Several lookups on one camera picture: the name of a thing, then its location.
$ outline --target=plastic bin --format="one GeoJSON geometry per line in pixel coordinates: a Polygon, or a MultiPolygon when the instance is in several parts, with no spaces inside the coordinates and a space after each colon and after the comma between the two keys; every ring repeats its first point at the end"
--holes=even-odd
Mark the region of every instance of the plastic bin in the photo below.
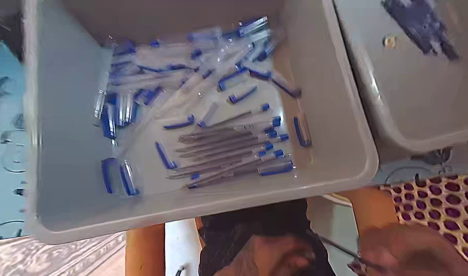
{"type": "Polygon", "coordinates": [[[135,227],[202,216],[330,191],[357,188],[375,175],[378,158],[330,0],[311,1],[58,1],[26,2],[28,91],[25,115],[31,139],[26,226],[41,241],[58,244],[135,227]],[[302,87],[297,101],[278,96],[292,137],[292,118],[304,111],[313,146],[291,139],[295,175],[231,181],[197,190],[153,192],[164,167],[153,140],[137,160],[157,177],[132,200],[106,193],[99,161],[111,155],[93,126],[93,101],[102,75],[106,35],[151,41],[268,15],[287,29],[275,67],[302,87]]]}
{"type": "MultiPolygon", "coordinates": [[[[468,2],[394,1],[413,3],[416,14],[431,3],[441,24],[437,28],[446,29],[441,45],[450,44],[458,59],[447,57],[440,47],[437,56],[422,52],[380,0],[335,3],[362,82],[361,95],[385,141],[412,152],[467,142],[468,2]],[[386,39],[392,40],[387,47],[386,39]]],[[[412,33],[426,32],[433,24],[412,33]]]]}

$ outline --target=finger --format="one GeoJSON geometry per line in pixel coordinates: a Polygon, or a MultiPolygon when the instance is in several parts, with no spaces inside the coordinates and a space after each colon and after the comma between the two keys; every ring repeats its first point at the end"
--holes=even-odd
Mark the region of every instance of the finger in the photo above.
{"type": "Polygon", "coordinates": [[[361,251],[360,254],[366,261],[385,267],[389,270],[395,270],[399,265],[397,258],[385,247],[374,247],[372,249],[361,251]]]}
{"type": "Polygon", "coordinates": [[[298,255],[291,255],[287,260],[289,266],[294,269],[302,269],[304,267],[309,266],[309,260],[307,258],[298,256],[298,255]]]}

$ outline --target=pen cap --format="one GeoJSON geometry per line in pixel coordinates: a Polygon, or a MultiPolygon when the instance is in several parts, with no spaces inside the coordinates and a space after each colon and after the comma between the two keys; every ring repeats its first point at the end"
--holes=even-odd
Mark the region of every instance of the pen cap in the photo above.
{"type": "Polygon", "coordinates": [[[260,107],[260,109],[263,110],[263,111],[267,111],[267,110],[270,109],[270,104],[268,104],[268,103],[265,104],[265,103],[264,103],[264,104],[262,104],[262,106],[260,107]]]}
{"type": "Polygon", "coordinates": [[[269,130],[266,132],[266,134],[270,137],[270,138],[275,138],[277,136],[277,131],[276,130],[269,130]]]}
{"type": "Polygon", "coordinates": [[[267,143],[265,143],[265,146],[264,146],[264,147],[265,147],[265,150],[270,150],[270,149],[273,148],[273,144],[270,143],[270,142],[267,142],[267,143]]]}
{"type": "Polygon", "coordinates": [[[288,140],[288,134],[282,134],[282,135],[278,136],[278,139],[280,141],[288,140]]]}
{"type": "Polygon", "coordinates": [[[284,155],[284,151],[279,149],[279,150],[276,150],[273,152],[273,154],[276,156],[276,157],[280,157],[280,156],[283,156],[284,155]]]}
{"type": "Polygon", "coordinates": [[[282,118],[280,116],[276,116],[272,119],[272,126],[279,127],[281,122],[282,118]]]}

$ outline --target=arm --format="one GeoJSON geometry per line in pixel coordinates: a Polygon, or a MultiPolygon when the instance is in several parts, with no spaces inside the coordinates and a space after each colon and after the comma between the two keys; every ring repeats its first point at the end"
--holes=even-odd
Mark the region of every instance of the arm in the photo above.
{"type": "Polygon", "coordinates": [[[127,231],[125,274],[127,276],[162,276],[164,261],[164,224],[127,231]]]}

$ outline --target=patterned cloth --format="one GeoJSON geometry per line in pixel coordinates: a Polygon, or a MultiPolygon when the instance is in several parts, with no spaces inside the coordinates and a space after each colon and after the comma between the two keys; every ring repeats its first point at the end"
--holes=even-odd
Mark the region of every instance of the patterned cloth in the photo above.
{"type": "MultiPolygon", "coordinates": [[[[439,231],[468,261],[468,175],[415,179],[379,189],[393,197],[400,223],[419,223],[439,231]]],[[[366,275],[365,265],[348,266],[357,275],[366,275]]]]}

